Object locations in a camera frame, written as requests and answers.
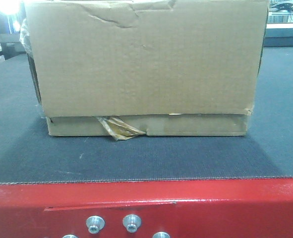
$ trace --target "red metal frame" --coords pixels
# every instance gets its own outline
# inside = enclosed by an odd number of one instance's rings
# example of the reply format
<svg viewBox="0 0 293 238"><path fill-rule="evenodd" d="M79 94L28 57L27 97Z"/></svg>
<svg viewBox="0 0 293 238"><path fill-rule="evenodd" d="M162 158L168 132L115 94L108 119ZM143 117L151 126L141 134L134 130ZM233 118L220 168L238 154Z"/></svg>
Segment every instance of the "red metal frame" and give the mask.
<svg viewBox="0 0 293 238"><path fill-rule="evenodd" d="M129 234L122 218L142 226ZM89 234L87 217L106 226ZM293 238L293 178L0 185L0 238Z"/></svg>

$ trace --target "torn cardboard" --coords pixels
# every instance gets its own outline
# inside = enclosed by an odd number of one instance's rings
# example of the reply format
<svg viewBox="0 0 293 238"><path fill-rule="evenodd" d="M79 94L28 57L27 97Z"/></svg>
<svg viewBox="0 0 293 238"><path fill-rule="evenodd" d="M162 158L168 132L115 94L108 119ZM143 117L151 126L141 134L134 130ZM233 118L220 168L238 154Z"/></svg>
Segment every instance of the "torn cardboard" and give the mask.
<svg viewBox="0 0 293 238"><path fill-rule="evenodd" d="M267 6L266 0L27 3L44 112L57 119L250 115Z"/></svg>

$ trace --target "silver fastener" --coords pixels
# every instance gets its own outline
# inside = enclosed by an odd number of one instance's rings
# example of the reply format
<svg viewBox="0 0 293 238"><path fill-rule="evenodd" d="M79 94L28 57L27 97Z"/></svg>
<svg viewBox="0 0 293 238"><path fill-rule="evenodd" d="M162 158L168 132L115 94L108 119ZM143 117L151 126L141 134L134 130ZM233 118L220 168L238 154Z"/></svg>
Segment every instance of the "silver fastener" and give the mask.
<svg viewBox="0 0 293 238"><path fill-rule="evenodd" d="M105 220L99 216L92 216L87 219L86 225L91 234L96 234L105 226Z"/></svg>
<svg viewBox="0 0 293 238"><path fill-rule="evenodd" d="M153 235L153 238L171 238L166 232L157 232Z"/></svg>
<svg viewBox="0 0 293 238"><path fill-rule="evenodd" d="M136 232L137 229L141 226L141 223L141 218L133 214L127 215L123 218L123 225L130 233Z"/></svg>
<svg viewBox="0 0 293 238"><path fill-rule="evenodd" d="M78 238L78 237L74 235L65 235L62 238Z"/></svg>

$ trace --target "torn packing tape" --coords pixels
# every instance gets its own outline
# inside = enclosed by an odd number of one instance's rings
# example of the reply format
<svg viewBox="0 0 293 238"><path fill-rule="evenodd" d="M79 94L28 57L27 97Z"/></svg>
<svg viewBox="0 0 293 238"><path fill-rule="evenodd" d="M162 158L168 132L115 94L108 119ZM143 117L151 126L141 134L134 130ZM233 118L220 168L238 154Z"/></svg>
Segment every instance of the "torn packing tape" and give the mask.
<svg viewBox="0 0 293 238"><path fill-rule="evenodd" d="M96 117L104 129L115 140L128 140L146 132L136 129L117 117Z"/></svg>

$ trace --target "cardboard box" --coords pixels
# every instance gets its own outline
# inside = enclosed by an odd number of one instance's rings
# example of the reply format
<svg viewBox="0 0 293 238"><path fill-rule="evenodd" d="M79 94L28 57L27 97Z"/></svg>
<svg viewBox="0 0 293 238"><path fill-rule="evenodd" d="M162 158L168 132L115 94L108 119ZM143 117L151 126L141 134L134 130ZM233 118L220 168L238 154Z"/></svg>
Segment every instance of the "cardboard box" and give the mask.
<svg viewBox="0 0 293 238"><path fill-rule="evenodd" d="M122 116L149 135L244 135L267 7L267 0L27 3L50 134L106 134L91 117ZM159 129L159 120L171 128Z"/></svg>

